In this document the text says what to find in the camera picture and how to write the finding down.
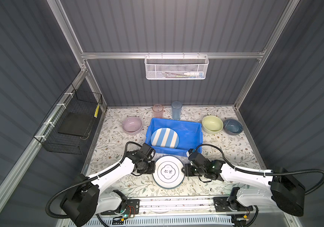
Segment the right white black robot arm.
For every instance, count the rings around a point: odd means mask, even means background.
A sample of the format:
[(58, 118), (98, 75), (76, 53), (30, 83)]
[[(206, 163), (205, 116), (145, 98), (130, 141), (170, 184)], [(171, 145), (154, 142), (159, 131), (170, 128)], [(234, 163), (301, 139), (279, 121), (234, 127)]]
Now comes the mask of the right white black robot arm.
[(226, 206), (232, 211), (242, 211), (253, 206), (276, 206), (292, 216), (304, 214), (305, 187), (293, 176), (270, 176), (270, 170), (251, 170), (230, 167), (226, 161), (205, 158), (201, 153), (190, 149), (186, 153), (189, 164), (182, 171), (186, 176), (206, 178), (212, 181), (237, 182), (252, 186), (252, 190), (233, 187)]

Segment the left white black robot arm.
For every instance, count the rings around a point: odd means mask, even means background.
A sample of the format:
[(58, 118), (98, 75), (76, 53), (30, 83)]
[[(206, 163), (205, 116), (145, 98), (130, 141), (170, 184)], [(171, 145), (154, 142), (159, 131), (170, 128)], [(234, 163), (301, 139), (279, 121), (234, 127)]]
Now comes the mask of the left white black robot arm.
[(104, 191), (119, 179), (137, 172), (152, 174), (156, 151), (148, 144), (127, 142), (120, 161), (90, 176), (80, 175), (81, 184), (66, 190), (60, 203), (61, 209), (77, 226), (85, 225), (94, 215), (107, 211), (122, 214), (127, 207), (127, 197), (119, 190), (105, 194)]

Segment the white plate blue rim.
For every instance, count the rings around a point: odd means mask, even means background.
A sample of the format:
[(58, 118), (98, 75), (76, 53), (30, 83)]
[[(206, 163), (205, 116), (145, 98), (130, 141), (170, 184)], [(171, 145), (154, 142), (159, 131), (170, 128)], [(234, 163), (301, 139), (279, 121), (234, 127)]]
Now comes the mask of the white plate blue rim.
[(183, 163), (174, 156), (161, 157), (155, 161), (153, 179), (163, 189), (175, 189), (184, 181), (183, 167)]

